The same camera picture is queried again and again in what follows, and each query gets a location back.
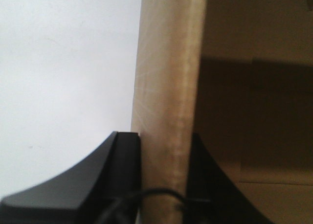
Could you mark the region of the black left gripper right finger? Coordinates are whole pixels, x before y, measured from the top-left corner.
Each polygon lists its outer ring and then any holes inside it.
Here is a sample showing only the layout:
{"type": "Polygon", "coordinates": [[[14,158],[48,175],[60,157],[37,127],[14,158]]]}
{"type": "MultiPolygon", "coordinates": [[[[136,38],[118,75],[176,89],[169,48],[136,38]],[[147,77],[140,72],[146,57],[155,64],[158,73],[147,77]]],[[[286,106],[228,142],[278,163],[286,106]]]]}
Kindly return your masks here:
{"type": "Polygon", "coordinates": [[[193,134],[186,188],[187,224],[269,224],[193,134]]]}

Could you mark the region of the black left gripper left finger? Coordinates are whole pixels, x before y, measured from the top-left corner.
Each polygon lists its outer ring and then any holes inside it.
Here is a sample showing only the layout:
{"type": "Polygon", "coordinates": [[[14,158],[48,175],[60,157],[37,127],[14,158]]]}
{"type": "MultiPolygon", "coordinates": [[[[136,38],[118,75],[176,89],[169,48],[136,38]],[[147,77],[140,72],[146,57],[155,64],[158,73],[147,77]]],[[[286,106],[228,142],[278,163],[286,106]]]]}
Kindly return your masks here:
{"type": "Polygon", "coordinates": [[[63,173],[0,202],[2,224],[92,224],[116,199],[141,189],[140,138],[112,132],[63,173]]]}

